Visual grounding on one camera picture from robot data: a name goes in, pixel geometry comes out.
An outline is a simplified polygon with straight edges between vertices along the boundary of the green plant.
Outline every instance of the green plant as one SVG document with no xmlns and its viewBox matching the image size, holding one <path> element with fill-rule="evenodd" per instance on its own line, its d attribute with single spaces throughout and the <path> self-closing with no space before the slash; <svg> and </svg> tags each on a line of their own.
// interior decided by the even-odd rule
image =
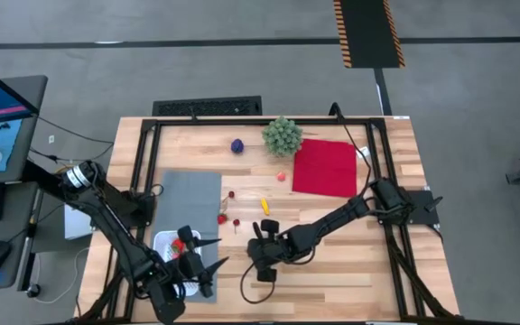
<svg viewBox="0 0 520 325">
<path fill-rule="evenodd" d="M 262 131 L 262 137 L 268 152 L 276 157 L 291 156 L 301 149 L 302 129 L 284 116 L 270 122 Z"/>
</svg>

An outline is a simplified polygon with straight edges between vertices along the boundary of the purple ball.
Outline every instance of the purple ball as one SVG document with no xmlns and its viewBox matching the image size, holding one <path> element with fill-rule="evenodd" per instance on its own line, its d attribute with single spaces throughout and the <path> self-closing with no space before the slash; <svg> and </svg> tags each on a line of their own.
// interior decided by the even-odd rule
<svg viewBox="0 0 520 325">
<path fill-rule="evenodd" d="M 242 140 L 236 139 L 232 141 L 231 149 L 232 153 L 242 153 L 244 151 L 244 143 L 242 143 Z"/>
</svg>

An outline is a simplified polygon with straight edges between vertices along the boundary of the yellow toy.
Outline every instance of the yellow toy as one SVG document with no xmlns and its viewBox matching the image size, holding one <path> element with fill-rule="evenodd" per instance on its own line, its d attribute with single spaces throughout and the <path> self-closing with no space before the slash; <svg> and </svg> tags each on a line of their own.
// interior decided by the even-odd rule
<svg viewBox="0 0 520 325">
<path fill-rule="evenodd" d="M 262 209 L 264 209 L 264 214 L 266 216 L 270 216 L 270 209 L 268 208 L 268 202 L 266 202 L 266 199 L 262 198 L 260 202 L 262 203 Z"/>
</svg>

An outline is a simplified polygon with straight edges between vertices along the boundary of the desk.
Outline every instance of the desk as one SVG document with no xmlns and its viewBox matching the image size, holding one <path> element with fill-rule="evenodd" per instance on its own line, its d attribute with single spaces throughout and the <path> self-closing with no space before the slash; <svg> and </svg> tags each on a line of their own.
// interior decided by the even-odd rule
<svg viewBox="0 0 520 325">
<path fill-rule="evenodd" d="M 120 190 L 129 188 L 141 124 L 141 117 L 120 120 L 107 173 L 108 181 Z M 426 180 L 411 121 L 387 117 L 385 124 L 399 184 L 408 190 L 422 189 Z M 341 198 L 292 192 L 293 158 L 278 159 L 268 155 L 262 128 L 258 125 L 199 125 L 162 129 L 154 183 L 161 181 L 166 170 L 220 172 L 222 197 L 230 190 L 237 197 L 234 202 L 230 201 L 227 213 L 241 220 L 237 234 L 232 225 L 219 226 L 222 238 L 219 258 L 230 256 L 230 259 L 218 271 L 218 302 L 187 303 L 186 312 L 178 321 L 398 320 L 384 231 L 375 218 L 356 220 L 326 237 L 318 246 L 314 260 L 307 265 L 278 265 L 276 290 L 267 302 L 251 305 L 241 299 L 239 280 L 250 265 L 246 243 L 254 237 L 252 222 L 265 217 L 260 206 L 261 197 L 267 198 L 270 218 L 280 221 L 281 230 L 312 222 L 346 202 Z M 304 138 L 349 142 L 340 125 L 304 125 L 302 128 Z M 367 145 L 364 126 L 350 125 L 348 130 L 359 147 Z M 140 189 L 145 183 L 151 136 L 149 133 L 144 150 Z M 234 138 L 242 139 L 246 146 L 242 155 L 235 156 L 230 152 Z M 382 145 L 378 140 L 376 147 L 381 170 L 386 172 Z M 361 159 L 357 161 L 357 170 L 357 186 L 362 188 L 367 167 Z M 279 171 L 288 175 L 285 182 L 275 178 Z M 147 228 L 148 234 L 144 238 L 150 238 L 149 231 Z M 442 305 L 457 313 L 440 239 L 424 226 L 410 226 L 409 231 L 418 274 Z M 89 309 L 103 291 L 109 249 L 106 238 L 95 233 L 79 291 L 83 311 Z M 408 311 L 414 314 L 410 286 L 403 278 Z M 245 290 L 250 299 L 263 297 L 269 289 L 269 283 L 255 281 L 254 272 L 246 279 Z M 116 316 L 123 314 L 124 300 L 125 292 L 120 292 Z M 149 301 L 136 300 L 132 322 L 149 321 L 157 321 L 152 305 Z"/>
<path fill-rule="evenodd" d="M 3 82 L 40 109 L 47 77 L 10 78 L 3 79 Z M 7 163 L 7 169 L 5 172 L 0 172 L 0 183 L 14 182 L 21 179 L 36 122 L 36 117 L 22 120 L 14 149 Z M 6 186 L 0 220 L 0 240 L 6 240 L 27 226 L 33 214 L 32 204 L 36 198 L 37 189 L 37 185 L 34 182 L 9 184 Z M 0 288 L 14 284 L 26 236 L 26 234 L 22 234 L 12 242 L 13 249 L 11 254 L 1 267 Z"/>
</svg>

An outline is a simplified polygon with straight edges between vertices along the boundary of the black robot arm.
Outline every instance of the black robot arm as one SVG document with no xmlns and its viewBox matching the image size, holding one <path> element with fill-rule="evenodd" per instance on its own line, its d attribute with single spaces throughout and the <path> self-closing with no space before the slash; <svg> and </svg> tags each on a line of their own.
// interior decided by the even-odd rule
<svg viewBox="0 0 520 325">
<path fill-rule="evenodd" d="M 184 282 L 197 282 L 204 297 L 212 295 L 212 275 L 228 258 L 205 267 L 195 248 L 219 239 L 198 239 L 189 226 L 182 227 L 178 237 L 186 251 L 164 262 L 156 251 L 135 240 L 128 230 L 129 225 L 125 225 L 133 224 L 147 213 L 146 209 L 153 208 L 149 203 L 151 197 L 119 191 L 106 181 L 103 169 L 94 162 L 84 162 L 65 171 L 58 175 L 58 181 L 62 199 L 91 217 L 120 256 L 121 275 L 132 285 L 136 297 L 150 298 L 159 321 L 171 324 L 184 313 Z M 92 307 L 93 311 L 79 320 L 86 322 L 98 317 L 105 302 L 105 296 L 101 297 Z"/>
<path fill-rule="evenodd" d="M 375 216 L 389 224 L 407 222 L 415 206 L 404 188 L 395 186 L 388 179 L 380 179 L 371 182 L 370 189 L 375 194 L 374 199 L 365 200 L 362 196 L 356 196 L 348 200 L 342 207 L 315 222 L 297 225 L 282 233 L 279 233 L 277 221 L 262 220 L 261 227 L 254 223 L 256 238 L 248 241 L 246 251 L 256 269 L 256 279 L 260 282 L 274 283 L 277 271 L 271 266 L 280 262 L 294 265 L 309 263 L 315 254 L 316 245 L 325 236 L 357 218 Z M 368 200 L 376 200 L 378 209 L 371 209 L 367 205 Z M 267 232 L 267 237 L 263 237 L 262 230 Z M 387 244 L 389 254 L 403 268 L 432 313 L 440 317 L 453 317 L 454 315 L 444 309 L 434 298 L 418 274 L 408 264 L 403 251 L 396 244 L 394 236 L 388 238 Z M 311 253 L 312 256 L 308 260 L 299 262 L 300 259 Z"/>
</svg>

